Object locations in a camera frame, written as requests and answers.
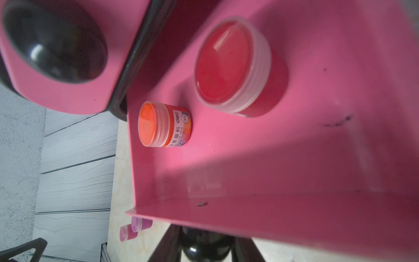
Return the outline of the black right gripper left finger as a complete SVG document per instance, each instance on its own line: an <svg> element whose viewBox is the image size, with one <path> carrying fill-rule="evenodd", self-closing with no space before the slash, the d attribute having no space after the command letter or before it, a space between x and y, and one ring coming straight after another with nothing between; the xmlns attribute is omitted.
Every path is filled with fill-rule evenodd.
<svg viewBox="0 0 419 262"><path fill-rule="evenodd" d="M180 262L182 253L180 233L181 227L172 224L151 254L148 262Z"/></svg>

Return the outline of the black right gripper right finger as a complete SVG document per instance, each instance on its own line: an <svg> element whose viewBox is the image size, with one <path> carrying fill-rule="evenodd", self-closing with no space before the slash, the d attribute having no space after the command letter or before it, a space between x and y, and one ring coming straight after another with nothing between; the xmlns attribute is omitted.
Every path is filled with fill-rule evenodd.
<svg viewBox="0 0 419 262"><path fill-rule="evenodd" d="M232 262L265 262L252 239L234 238L231 248Z"/></svg>

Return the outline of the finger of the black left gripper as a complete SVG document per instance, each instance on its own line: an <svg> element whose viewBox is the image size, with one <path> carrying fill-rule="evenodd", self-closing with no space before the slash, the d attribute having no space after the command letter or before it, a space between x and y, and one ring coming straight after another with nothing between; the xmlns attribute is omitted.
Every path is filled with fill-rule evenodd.
<svg viewBox="0 0 419 262"><path fill-rule="evenodd" d="M1 262L17 262L13 257L31 249L35 249L35 253L32 255L30 262L39 262L47 245L48 242L45 239L37 238L20 246L1 251Z"/></svg>

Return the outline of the pink bottom drawer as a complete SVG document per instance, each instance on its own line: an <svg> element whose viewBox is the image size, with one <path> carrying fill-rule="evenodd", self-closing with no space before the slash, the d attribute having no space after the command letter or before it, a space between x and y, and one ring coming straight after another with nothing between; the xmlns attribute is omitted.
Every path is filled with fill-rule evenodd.
<svg viewBox="0 0 419 262"><path fill-rule="evenodd" d="M203 105L200 46L241 16L289 70L267 114ZM419 39L401 1L177 1L128 95L131 215L381 259L419 259ZM190 140L146 147L144 102Z"/></svg>

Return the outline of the orange paint can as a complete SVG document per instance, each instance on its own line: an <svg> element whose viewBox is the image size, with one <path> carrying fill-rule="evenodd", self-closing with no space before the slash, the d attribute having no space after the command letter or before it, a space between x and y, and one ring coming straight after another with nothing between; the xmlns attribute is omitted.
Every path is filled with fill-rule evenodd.
<svg viewBox="0 0 419 262"><path fill-rule="evenodd" d="M137 126L144 146L179 147L190 140L193 121L185 108L146 101L140 109Z"/></svg>

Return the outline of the red paint can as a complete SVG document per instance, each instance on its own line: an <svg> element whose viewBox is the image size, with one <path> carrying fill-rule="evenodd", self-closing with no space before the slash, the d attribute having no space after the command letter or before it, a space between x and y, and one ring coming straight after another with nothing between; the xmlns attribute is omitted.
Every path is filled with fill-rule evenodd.
<svg viewBox="0 0 419 262"><path fill-rule="evenodd" d="M196 94L207 107L259 117L288 88L289 70L266 37L248 20L230 17L208 34L194 68Z"/></svg>

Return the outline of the magenta paint can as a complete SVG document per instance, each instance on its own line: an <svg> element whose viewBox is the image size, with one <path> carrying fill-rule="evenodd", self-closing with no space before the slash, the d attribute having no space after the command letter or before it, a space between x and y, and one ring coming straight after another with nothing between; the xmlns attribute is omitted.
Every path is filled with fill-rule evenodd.
<svg viewBox="0 0 419 262"><path fill-rule="evenodd" d="M141 218L141 217L132 217L131 229L133 232L138 233L142 230L149 229L153 225L153 220Z"/></svg>

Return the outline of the pink paint can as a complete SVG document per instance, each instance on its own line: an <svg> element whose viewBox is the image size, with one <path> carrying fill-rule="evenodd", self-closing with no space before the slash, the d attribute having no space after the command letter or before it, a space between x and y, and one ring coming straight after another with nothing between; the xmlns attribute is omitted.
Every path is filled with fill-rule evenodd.
<svg viewBox="0 0 419 262"><path fill-rule="evenodd" d="M132 225L124 225L120 228L120 241L125 242L128 240L135 239L137 237L138 232L133 231Z"/></svg>

